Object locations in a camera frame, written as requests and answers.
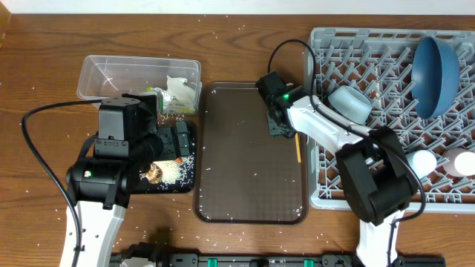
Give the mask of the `white rice pile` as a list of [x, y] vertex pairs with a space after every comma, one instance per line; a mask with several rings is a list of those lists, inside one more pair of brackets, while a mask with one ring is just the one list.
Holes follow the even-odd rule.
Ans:
[[194, 171], [194, 156], [183, 156], [181, 158], [183, 160], [182, 164], [178, 164], [175, 160], [154, 162], [163, 172], [162, 183], [171, 185], [182, 182]]

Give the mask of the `yellow green snack wrapper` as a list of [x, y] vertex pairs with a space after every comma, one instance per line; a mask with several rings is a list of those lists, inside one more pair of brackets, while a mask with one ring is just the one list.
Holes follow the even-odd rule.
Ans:
[[146, 88], [146, 93], [152, 94], [155, 93], [159, 99], [159, 111], [161, 113], [174, 113], [174, 114], [194, 114], [196, 113], [196, 107], [194, 108], [189, 108], [186, 106], [174, 106], [172, 108], [167, 108], [166, 104], [164, 102], [164, 90], [162, 88], [158, 87], [147, 87]]

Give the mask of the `brown food scrap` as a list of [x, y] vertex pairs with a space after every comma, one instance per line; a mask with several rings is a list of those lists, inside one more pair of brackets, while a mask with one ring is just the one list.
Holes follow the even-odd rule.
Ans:
[[148, 172], [143, 177], [152, 185], [159, 184], [162, 180], [163, 172], [161, 168], [154, 162], [150, 164]]

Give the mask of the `white tissue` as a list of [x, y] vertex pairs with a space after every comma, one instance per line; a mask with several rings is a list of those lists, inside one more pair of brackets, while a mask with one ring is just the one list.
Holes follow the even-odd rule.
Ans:
[[163, 93], [167, 108], [179, 105], [189, 108], [195, 107], [195, 90], [186, 84], [187, 81], [187, 78], [167, 76], [166, 89]]

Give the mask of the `light blue rice bowl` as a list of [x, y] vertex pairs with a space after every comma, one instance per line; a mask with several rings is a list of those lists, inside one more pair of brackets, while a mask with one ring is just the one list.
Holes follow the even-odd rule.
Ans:
[[346, 85], [334, 90], [328, 101], [342, 116], [360, 125], [366, 123], [372, 110], [370, 100], [361, 91]]

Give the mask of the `light blue cup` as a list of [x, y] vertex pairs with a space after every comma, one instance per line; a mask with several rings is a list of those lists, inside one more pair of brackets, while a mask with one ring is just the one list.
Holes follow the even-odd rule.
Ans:
[[423, 179], [436, 169], [436, 157], [427, 150], [414, 151], [406, 155], [409, 166], [419, 179]]

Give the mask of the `dark blue plate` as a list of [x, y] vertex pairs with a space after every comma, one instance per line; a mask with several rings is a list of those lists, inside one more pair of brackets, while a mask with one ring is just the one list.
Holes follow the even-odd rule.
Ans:
[[459, 60], [456, 51], [445, 40], [425, 37], [416, 48], [411, 80], [412, 97], [419, 103], [416, 112], [422, 119], [446, 113], [459, 89]]

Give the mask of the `pink cup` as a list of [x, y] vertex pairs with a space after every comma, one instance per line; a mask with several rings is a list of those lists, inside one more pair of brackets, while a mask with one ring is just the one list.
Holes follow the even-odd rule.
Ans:
[[446, 151], [443, 157], [448, 161], [442, 166], [446, 173], [453, 177], [469, 177], [474, 175], [474, 152], [463, 148]]

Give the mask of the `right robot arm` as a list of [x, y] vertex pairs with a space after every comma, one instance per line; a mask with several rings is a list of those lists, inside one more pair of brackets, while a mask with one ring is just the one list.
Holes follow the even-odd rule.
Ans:
[[329, 109], [313, 89], [294, 88], [275, 71], [255, 84], [277, 126], [300, 132], [336, 159], [345, 199], [360, 220], [357, 257], [363, 266], [393, 266], [395, 232], [404, 210], [424, 188], [407, 161], [396, 133], [371, 129]]

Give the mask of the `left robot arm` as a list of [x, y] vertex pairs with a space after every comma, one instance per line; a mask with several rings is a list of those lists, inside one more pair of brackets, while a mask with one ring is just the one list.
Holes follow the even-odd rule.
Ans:
[[67, 212], [61, 266], [107, 266], [140, 174], [157, 161], [191, 153], [186, 122], [160, 126], [158, 95], [101, 100], [99, 129], [68, 169]]

